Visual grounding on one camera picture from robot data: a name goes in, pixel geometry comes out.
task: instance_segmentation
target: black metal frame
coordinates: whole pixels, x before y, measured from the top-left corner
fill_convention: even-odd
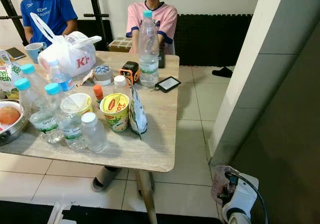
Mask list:
[[[109,14],[101,14],[99,0],[91,0],[93,14],[83,14],[84,17],[95,17],[97,28],[100,30],[102,40],[96,44],[97,49],[108,51],[108,43],[106,37],[106,31],[102,17],[109,17]]]
[[[18,16],[14,5],[12,4],[11,0],[0,0],[6,13],[8,14],[8,16],[3,16],[1,19],[11,19],[16,30],[18,31],[21,40],[22,40],[22,44],[24,46],[28,45],[28,41],[26,39],[26,35],[25,35],[25,29],[21,24],[21,21],[19,20],[20,18],[22,18],[22,16]]]

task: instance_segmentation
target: yellow noodle cup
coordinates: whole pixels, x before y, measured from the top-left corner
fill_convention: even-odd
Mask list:
[[[106,122],[114,132],[122,132],[129,125],[129,97],[122,93],[107,95],[100,102]]]
[[[76,103],[80,110],[72,110],[75,107],[69,106],[70,102],[68,101],[68,98],[70,98],[74,103]],[[69,97],[66,97],[62,100],[60,108],[65,113],[77,114],[78,116],[82,116],[85,113],[93,112],[91,96],[89,96],[86,93],[71,94]]]

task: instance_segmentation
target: light blue mug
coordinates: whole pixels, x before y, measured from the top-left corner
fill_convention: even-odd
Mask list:
[[[34,42],[24,47],[29,57],[32,59],[33,63],[36,63],[36,64],[38,64],[39,53],[46,48],[47,48],[47,43],[45,42]]]

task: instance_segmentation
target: table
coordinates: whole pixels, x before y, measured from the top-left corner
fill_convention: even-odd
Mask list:
[[[96,65],[107,64],[112,68],[113,75],[119,74],[119,69],[127,61],[138,61],[138,55],[124,52],[96,52]],[[28,57],[17,61],[20,65],[32,63]],[[43,74],[42,68],[36,66],[37,72]],[[159,79],[169,76],[178,78],[179,57],[167,55],[165,68],[159,69]],[[121,133],[110,130],[103,113],[96,105],[93,85],[86,82],[79,86],[83,75],[73,78],[77,84],[77,92],[87,93],[92,98],[93,111],[102,120],[108,138],[108,146],[102,153],[94,153],[88,149],[76,152],[66,144],[49,144],[42,140],[39,132],[29,124],[23,134],[13,142],[0,146],[1,153],[16,154],[29,157],[78,162],[118,168],[135,169],[137,180],[141,186],[144,203],[150,222],[157,223],[151,180],[148,172],[169,172],[175,164],[176,120],[178,89],[168,93],[146,88],[135,84],[147,116],[147,132],[142,134],[142,140],[129,128]],[[111,92],[104,86],[103,94]]]

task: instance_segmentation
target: small orange bottle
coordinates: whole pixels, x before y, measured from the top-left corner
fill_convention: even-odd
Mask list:
[[[100,109],[100,102],[104,98],[104,94],[102,92],[102,87],[101,85],[94,85],[93,86],[93,91],[96,96],[96,102],[98,103],[98,108]]]

